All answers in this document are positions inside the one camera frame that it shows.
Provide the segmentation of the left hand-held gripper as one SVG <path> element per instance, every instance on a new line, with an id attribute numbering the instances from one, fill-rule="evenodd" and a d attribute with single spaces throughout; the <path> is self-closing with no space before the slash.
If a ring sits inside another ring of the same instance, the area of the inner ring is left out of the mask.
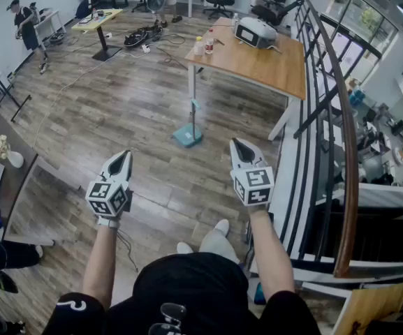
<path id="1" fill-rule="evenodd" d="M 131 151 L 121 151 L 108 159 L 100 175 L 89 183 L 85 200 L 91 211 L 100 217 L 116 218 L 130 212 L 133 191 L 129 188 L 133 168 Z"/>

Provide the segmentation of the teal dustpan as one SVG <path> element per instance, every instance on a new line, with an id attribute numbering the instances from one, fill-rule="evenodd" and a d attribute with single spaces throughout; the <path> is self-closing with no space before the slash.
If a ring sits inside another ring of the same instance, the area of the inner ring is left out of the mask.
<path id="1" fill-rule="evenodd" d="M 176 130 L 172 137 L 176 139 L 183 147 L 189 148 L 198 144 L 202 138 L 203 133 L 196 125 L 196 110 L 200 106 L 195 98 L 191 99 L 191 120 L 188 124 Z"/>

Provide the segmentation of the white side table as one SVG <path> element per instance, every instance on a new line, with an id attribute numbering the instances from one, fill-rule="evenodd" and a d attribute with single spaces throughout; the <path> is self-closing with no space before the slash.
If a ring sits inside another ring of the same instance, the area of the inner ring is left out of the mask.
<path id="1" fill-rule="evenodd" d="M 58 10 L 53 10 L 42 21 L 34 26 L 36 37 L 42 47 L 49 45 L 54 34 L 66 34 L 65 24 L 61 21 Z"/>

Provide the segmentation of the person's right white shoe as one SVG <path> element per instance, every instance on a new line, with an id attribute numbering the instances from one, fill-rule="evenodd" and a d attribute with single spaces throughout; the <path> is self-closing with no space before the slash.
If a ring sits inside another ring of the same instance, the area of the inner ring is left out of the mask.
<path id="1" fill-rule="evenodd" d="M 230 223 L 229 220 L 227 219 L 222 219 L 220 220 L 215 226 L 214 230 L 218 231 L 220 234 L 222 234 L 224 237 L 228 236 L 229 230 L 230 230 Z"/>

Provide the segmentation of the blue plastic container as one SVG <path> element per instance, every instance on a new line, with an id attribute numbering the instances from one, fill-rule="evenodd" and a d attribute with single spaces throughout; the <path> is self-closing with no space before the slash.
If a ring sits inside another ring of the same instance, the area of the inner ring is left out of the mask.
<path id="1" fill-rule="evenodd" d="M 349 94 L 349 101 L 352 107 L 356 107 L 365 99 L 365 92 L 357 87 Z"/>

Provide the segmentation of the person's grey trousers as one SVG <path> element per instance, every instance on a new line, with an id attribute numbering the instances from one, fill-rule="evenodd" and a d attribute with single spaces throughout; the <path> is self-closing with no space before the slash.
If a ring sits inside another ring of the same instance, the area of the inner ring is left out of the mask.
<path id="1" fill-rule="evenodd" d="M 198 248 L 198 252 L 217 254 L 229 259 L 237 265 L 240 264 L 240 260 L 227 237 L 224 237 L 218 231 L 214 230 L 214 228 L 204 236 Z"/>

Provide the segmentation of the black railing with wooden handrail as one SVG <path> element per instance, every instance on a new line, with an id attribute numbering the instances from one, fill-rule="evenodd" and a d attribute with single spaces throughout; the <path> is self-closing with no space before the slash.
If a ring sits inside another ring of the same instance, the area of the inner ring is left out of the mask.
<path id="1" fill-rule="evenodd" d="M 355 124 L 330 37 L 310 0 L 299 0 L 306 99 L 295 109 L 293 183 L 279 235 L 299 270 L 348 277 L 358 220 Z"/>

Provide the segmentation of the dark table with white legs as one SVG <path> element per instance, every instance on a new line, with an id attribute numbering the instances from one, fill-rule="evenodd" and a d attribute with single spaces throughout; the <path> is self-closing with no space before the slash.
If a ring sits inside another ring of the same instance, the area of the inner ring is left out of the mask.
<path id="1" fill-rule="evenodd" d="M 20 203 L 20 197 L 37 168 L 48 172 L 75 190 L 79 190 L 81 186 L 65 172 L 51 166 L 44 158 L 39 156 L 1 115 L 0 134 L 6 135 L 10 145 L 14 146 L 15 150 L 19 151 L 24 157 L 24 162 L 20 168 L 16 168 L 8 161 L 2 162 L 4 171 L 0 178 L 0 211 L 3 228 L 0 231 L 0 238 L 21 244 L 53 246 L 54 240 L 48 236 L 39 236 L 32 232 L 20 235 L 10 231 L 10 227 L 16 219 L 15 210 Z"/>

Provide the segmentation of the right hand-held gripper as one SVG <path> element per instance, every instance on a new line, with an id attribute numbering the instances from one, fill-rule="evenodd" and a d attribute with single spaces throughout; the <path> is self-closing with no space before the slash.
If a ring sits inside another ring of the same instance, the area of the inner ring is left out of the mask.
<path id="1" fill-rule="evenodd" d="M 230 141 L 230 171 L 233 188 L 246 207 L 270 203 L 274 190 L 272 167 L 267 167 L 262 151 L 242 138 Z"/>

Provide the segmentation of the black equipment on floor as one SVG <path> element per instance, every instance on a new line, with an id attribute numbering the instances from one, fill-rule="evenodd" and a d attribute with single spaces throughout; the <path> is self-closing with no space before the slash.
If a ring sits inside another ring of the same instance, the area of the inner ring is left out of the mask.
<path id="1" fill-rule="evenodd" d="M 154 25 L 152 27 L 143 27 L 132 32 L 124 39 L 124 47 L 134 48 L 142 45 L 148 40 L 157 40 L 161 37 L 163 28 L 160 25 Z"/>

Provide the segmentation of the person's black shirt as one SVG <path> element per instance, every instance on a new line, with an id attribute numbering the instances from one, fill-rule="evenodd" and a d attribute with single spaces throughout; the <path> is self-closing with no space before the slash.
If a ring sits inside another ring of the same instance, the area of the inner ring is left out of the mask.
<path id="1" fill-rule="evenodd" d="M 240 267 L 220 255 L 169 255 L 147 265 L 131 297 L 108 310 L 89 295 L 63 295 L 43 335 L 148 335 L 164 321 L 166 303 L 186 309 L 183 335 L 321 335 L 297 294 L 276 293 L 257 318 L 248 308 L 247 290 Z"/>

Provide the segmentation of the light wooden board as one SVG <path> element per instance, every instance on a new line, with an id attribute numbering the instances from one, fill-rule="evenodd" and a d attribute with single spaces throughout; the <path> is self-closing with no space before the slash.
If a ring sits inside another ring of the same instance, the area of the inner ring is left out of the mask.
<path id="1" fill-rule="evenodd" d="M 352 290 L 335 324 L 333 335 L 363 335 L 373 320 L 398 312 L 403 305 L 403 283 Z"/>

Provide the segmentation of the white device with screen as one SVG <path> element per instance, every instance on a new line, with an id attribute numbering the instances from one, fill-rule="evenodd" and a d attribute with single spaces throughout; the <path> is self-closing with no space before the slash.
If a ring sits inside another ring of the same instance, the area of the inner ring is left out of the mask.
<path id="1" fill-rule="evenodd" d="M 257 18 L 243 17 L 237 23 L 235 37 L 251 47 L 281 53 L 276 46 L 277 30 Z"/>

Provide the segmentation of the large glass window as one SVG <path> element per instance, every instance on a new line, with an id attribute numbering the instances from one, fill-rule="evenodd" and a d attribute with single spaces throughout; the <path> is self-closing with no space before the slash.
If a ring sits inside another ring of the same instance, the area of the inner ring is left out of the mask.
<path id="1" fill-rule="evenodd" d="M 397 35 L 397 28 L 364 0 L 328 0 L 321 19 L 343 73 L 368 75 Z"/>

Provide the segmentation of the person's left forearm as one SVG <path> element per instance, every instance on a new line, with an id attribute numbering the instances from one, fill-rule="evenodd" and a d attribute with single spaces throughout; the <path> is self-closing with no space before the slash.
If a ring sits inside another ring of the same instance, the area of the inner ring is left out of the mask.
<path id="1" fill-rule="evenodd" d="M 82 282 L 82 293 L 110 308 L 115 282 L 117 228 L 99 225 Z"/>

